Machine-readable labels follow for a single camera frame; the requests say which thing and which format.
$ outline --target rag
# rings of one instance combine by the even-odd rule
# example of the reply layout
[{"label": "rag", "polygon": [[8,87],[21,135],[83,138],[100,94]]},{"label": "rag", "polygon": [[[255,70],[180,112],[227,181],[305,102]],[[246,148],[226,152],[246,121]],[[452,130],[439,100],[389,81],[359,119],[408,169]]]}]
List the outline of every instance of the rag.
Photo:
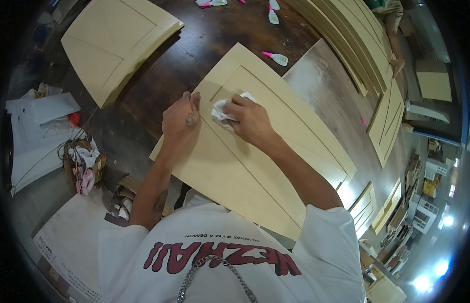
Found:
[{"label": "rag", "polygon": [[[253,97],[249,93],[243,93],[240,96],[241,97],[246,97],[246,98],[252,100],[253,102],[255,102],[255,100],[253,99]],[[233,121],[238,121],[237,118],[235,118],[235,116],[232,115],[231,113],[226,114],[226,113],[223,112],[223,108],[229,102],[231,102],[230,99],[222,99],[222,100],[218,100],[217,102],[215,102],[215,104],[213,105],[213,109],[211,110],[211,117],[212,117],[213,121],[220,124],[224,129],[233,131],[233,128],[229,124],[226,124],[226,123],[223,122],[223,120],[226,120],[226,119],[230,119],[230,120],[233,120]]]}]

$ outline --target wooden workbench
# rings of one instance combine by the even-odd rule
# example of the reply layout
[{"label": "wooden workbench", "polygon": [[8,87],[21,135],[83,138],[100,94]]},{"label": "wooden workbench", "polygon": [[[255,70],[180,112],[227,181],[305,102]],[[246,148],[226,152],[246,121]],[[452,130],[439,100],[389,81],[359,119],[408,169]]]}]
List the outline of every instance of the wooden workbench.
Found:
[{"label": "wooden workbench", "polygon": [[[299,13],[279,0],[281,9],[276,13],[280,24],[273,25],[267,18],[268,0],[250,0],[245,5],[231,0],[228,5],[207,9],[200,9],[192,0],[152,2],[183,21],[185,28],[141,66],[117,101],[154,137],[159,139],[162,135],[163,111],[184,91],[192,91],[225,53],[240,42],[280,76],[285,75],[284,79],[303,99],[312,99],[310,105],[357,166],[348,189],[340,193],[344,195],[345,208],[351,206],[370,181],[375,184],[378,209],[383,206],[407,160],[403,131],[399,131],[388,164],[382,170],[366,134],[378,96],[368,94],[363,98],[358,94],[324,41],[303,57],[321,36]],[[280,66],[263,56],[262,51],[283,54],[289,58],[289,64]],[[298,60],[299,64],[291,69]],[[401,85],[403,73],[397,82],[405,96],[405,85]]]},{"label": "wooden workbench", "polygon": [[[284,1],[276,11],[280,24],[268,22],[268,0],[246,4],[230,0],[227,5],[199,8],[194,0],[151,0],[184,22],[174,35],[135,73],[117,99],[147,130],[159,139],[162,113],[184,91],[192,91],[214,65],[240,42],[282,76],[320,34]],[[284,67],[262,51],[289,58]]]}]

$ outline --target crumpled cloth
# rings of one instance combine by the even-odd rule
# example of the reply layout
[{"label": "crumpled cloth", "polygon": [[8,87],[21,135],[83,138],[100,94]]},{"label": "crumpled cloth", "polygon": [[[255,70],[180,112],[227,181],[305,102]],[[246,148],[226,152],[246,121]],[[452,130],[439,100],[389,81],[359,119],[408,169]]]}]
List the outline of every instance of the crumpled cloth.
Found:
[{"label": "crumpled cloth", "polygon": [[90,145],[92,146],[92,150],[88,151],[86,148],[76,146],[76,153],[74,153],[73,148],[70,148],[68,150],[68,154],[72,157],[72,160],[77,162],[77,163],[82,163],[82,159],[85,161],[85,165],[87,168],[92,167],[95,164],[95,160],[97,157],[100,155],[100,151],[97,148],[97,144],[92,138],[92,141],[90,142]]},{"label": "crumpled cloth", "polygon": [[[253,102],[255,102],[255,100],[253,99],[253,97],[249,93],[243,93],[240,96],[241,97],[246,97],[246,98],[252,100]],[[230,119],[230,120],[233,120],[233,121],[238,121],[237,118],[235,118],[234,115],[226,114],[226,113],[223,112],[223,107],[225,107],[225,105],[228,102],[231,102],[231,100],[230,99],[222,99],[222,100],[218,100],[217,102],[215,102],[215,104],[213,105],[213,109],[211,110],[211,117],[212,117],[213,121],[220,124],[224,129],[233,131],[233,128],[229,124],[223,123],[223,120],[226,120],[226,119]]]},{"label": "crumpled cloth", "polygon": [[81,195],[88,195],[88,193],[92,190],[93,184],[95,183],[95,173],[92,169],[87,169],[84,174],[82,174],[82,180],[78,180],[75,183],[75,187],[77,188],[77,192]]}]

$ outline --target person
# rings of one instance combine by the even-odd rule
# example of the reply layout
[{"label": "person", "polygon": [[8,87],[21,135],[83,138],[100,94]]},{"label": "person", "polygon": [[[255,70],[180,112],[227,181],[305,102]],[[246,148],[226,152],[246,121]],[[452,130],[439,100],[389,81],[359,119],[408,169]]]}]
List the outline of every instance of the person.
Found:
[{"label": "person", "polygon": [[365,2],[371,11],[384,21],[388,41],[395,54],[395,59],[390,60],[390,64],[393,67],[392,78],[394,79],[405,66],[400,41],[396,34],[403,16],[402,3],[400,0],[365,0]]},{"label": "person", "polygon": [[164,142],[135,196],[132,225],[99,234],[102,302],[363,302],[353,218],[274,131],[265,108],[247,98],[235,95],[223,110],[239,120],[227,121],[234,133],[277,164],[306,206],[292,252],[194,189],[161,220],[176,158],[199,131],[199,104],[199,93],[185,92],[163,113]]}]

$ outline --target red graphic lettering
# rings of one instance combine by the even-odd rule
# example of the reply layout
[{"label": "red graphic lettering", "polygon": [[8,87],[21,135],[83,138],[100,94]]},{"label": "red graphic lettering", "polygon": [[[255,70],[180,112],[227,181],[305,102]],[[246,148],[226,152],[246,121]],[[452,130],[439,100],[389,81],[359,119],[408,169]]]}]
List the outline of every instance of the red graphic lettering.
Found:
[{"label": "red graphic lettering", "polygon": [[255,261],[255,257],[252,256],[243,256],[244,253],[251,251],[255,248],[254,245],[244,245],[244,244],[234,244],[231,243],[227,245],[228,249],[232,248],[239,248],[239,250],[235,251],[231,255],[226,258],[226,261],[232,265],[242,265],[253,263]]},{"label": "red graphic lettering", "polygon": [[161,248],[161,246],[163,246],[163,243],[161,242],[154,244],[154,248],[151,249],[151,251],[149,252],[149,256],[147,257],[147,260],[144,263],[145,270],[147,270],[151,266],[151,264],[153,263],[154,256],[156,255],[158,249]]},{"label": "red graphic lettering", "polygon": [[[207,242],[203,243],[203,245],[200,247],[200,250],[196,254],[195,258],[193,258],[193,261],[191,262],[191,265],[195,264],[200,260],[201,258],[204,258],[209,255],[215,255],[220,258],[223,258],[223,251],[225,250],[225,247],[227,247],[227,243],[220,242],[218,243],[217,247],[215,249],[212,249],[214,242]],[[220,264],[220,261],[218,260],[211,260],[210,264],[208,265],[210,268],[214,268]]]},{"label": "red graphic lettering", "polygon": [[265,247],[265,246],[256,246],[255,248],[258,249],[265,249],[265,251],[261,251],[260,255],[263,256],[264,258],[255,258],[253,261],[254,264],[260,264],[267,262],[269,264],[276,264],[277,263],[277,255],[276,255],[276,250],[273,249],[272,247]]},{"label": "red graphic lettering", "polygon": [[181,248],[183,245],[182,243],[176,243],[171,246],[170,257],[168,259],[168,265],[166,266],[166,270],[170,274],[179,273],[188,263],[189,259],[201,245],[201,242],[194,242],[191,243],[188,248]]},{"label": "red graphic lettering", "polygon": [[165,244],[163,246],[163,249],[161,249],[161,251],[159,251],[159,254],[157,255],[157,259],[156,259],[156,261],[154,261],[154,264],[151,267],[152,271],[158,272],[161,269],[161,267],[163,266],[164,257],[166,257],[166,255],[168,254],[168,250],[170,248],[171,248],[171,244]]},{"label": "red graphic lettering", "polygon": [[279,251],[275,251],[277,254],[278,262],[275,264],[275,274],[278,276],[285,276],[289,272],[291,275],[302,275],[296,264],[292,260],[291,256],[284,255]]},{"label": "red graphic lettering", "polygon": [[[277,251],[271,247],[236,243],[227,244],[225,242],[220,242],[217,244],[216,248],[213,248],[214,244],[214,242],[206,242],[203,244],[201,242],[194,242],[191,243],[187,248],[183,249],[181,248],[183,246],[182,243],[163,245],[163,243],[158,242],[149,252],[148,257],[144,262],[144,269],[147,269],[149,266],[151,266],[153,259],[158,251],[159,253],[157,254],[157,258],[151,266],[151,270],[154,272],[161,270],[164,258],[168,254],[168,251],[171,250],[166,266],[166,271],[170,274],[176,274],[186,267],[186,264],[197,249],[199,249],[199,251],[196,253],[191,264],[194,264],[201,258],[209,255],[215,255],[222,258],[225,249],[236,249],[236,251],[226,257],[226,261],[232,265],[268,263],[275,264],[275,274],[277,276],[285,276],[289,273],[292,276],[302,275],[290,255],[282,254],[280,251]],[[262,257],[256,258],[253,256],[244,256],[245,253],[253,250],[254,248],[264,250],[260,252]],[[219,264],[220,262],[218,260],[211,260],[208,266],[210,268],[214,268]]]}]

